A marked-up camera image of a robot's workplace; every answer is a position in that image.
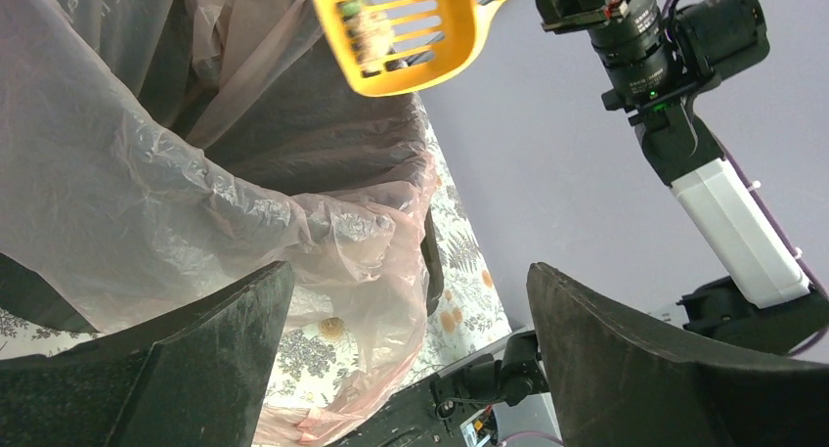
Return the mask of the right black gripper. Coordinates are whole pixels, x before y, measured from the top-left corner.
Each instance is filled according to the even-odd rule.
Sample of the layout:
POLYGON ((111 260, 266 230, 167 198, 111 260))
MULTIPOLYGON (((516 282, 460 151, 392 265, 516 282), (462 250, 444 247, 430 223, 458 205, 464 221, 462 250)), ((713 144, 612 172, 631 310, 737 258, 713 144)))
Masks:
POLYGON ((657 0, 534 0, 542 28, 585 31, 611 83, 609 111, 634 111, 668 91, 676 62, 657 0))

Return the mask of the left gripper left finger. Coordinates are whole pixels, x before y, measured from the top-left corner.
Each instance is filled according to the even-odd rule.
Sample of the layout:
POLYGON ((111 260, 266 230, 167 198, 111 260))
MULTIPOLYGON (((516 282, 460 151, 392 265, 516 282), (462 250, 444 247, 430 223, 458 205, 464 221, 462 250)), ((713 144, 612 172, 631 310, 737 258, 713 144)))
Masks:
POLYGON ((135 327, 1 364, 5 446, 247 446, 294 290, 271 263, 135 327))

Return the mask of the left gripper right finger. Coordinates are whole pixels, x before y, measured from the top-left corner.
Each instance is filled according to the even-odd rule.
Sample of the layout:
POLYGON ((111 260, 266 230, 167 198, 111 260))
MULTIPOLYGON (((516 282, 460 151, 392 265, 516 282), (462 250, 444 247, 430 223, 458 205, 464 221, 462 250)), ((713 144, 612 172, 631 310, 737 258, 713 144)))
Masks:
POLYGON ((530 266, 526 290, 568 446, 824 446, 828 368, 679 329, 530 266))

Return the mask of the yellow litter scoop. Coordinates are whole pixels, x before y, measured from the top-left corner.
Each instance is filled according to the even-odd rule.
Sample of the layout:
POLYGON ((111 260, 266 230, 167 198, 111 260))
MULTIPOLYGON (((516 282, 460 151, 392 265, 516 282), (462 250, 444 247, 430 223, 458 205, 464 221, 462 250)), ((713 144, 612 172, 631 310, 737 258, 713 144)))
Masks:
POLYGON ((365 0, 384 11, 395 34, 384 71, 365 76, 338 5, 313 0, 327 42, 350 87, 366 97, 412 93, 447 81, 483 49, 492 20, 507 0, 365 0))

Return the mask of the trash bin with plastic liner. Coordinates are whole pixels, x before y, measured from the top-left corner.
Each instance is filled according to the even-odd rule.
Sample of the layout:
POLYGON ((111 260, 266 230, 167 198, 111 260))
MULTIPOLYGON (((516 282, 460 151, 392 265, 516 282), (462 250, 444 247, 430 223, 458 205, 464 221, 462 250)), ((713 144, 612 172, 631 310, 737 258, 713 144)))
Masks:
POLYGON ((278 351, 299 277, 334 289, 364 331, 360 388, 318 420, 303 415, 296 446, 329 445, 366 422, 404 384, 427 329, 432 154, 393 180, 300 192, 240 177, 211 154, 267 95, 345 92, 365 98, 311 0, 1 0, 1 136, 57 126, 69 141, 108 145, 133 192, 69 219, 133 237, 132 264, 101 275, 29 265, 60 296, 54 314, 96 339, 285 262, 294 290, 278 351))

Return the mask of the beige litter clump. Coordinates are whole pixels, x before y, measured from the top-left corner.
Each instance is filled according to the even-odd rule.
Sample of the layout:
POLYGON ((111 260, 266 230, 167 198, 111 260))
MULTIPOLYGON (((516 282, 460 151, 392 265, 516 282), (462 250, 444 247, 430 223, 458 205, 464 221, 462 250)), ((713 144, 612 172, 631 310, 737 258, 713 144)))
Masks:
POLYGON ((392 52, 395 34, 384 11, 374 10, 365 0, 346 0, 338 5, 355 58, 365 76, 384 71, 385 57, 392 52))

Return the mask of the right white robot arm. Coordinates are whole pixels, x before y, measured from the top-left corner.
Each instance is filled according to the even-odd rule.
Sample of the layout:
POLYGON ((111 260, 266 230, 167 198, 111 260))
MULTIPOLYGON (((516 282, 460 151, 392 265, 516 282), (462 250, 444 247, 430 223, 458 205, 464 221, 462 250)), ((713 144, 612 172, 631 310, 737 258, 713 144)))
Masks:
POLYGON ((639 147, 713 251, 724 278, 683 296, 665 320, 735 346, 800 355, 828 334, 828 293, 804 263, 696 99, 769 54, 759 0, 535 0, 543 29, 583 31, 639 147))

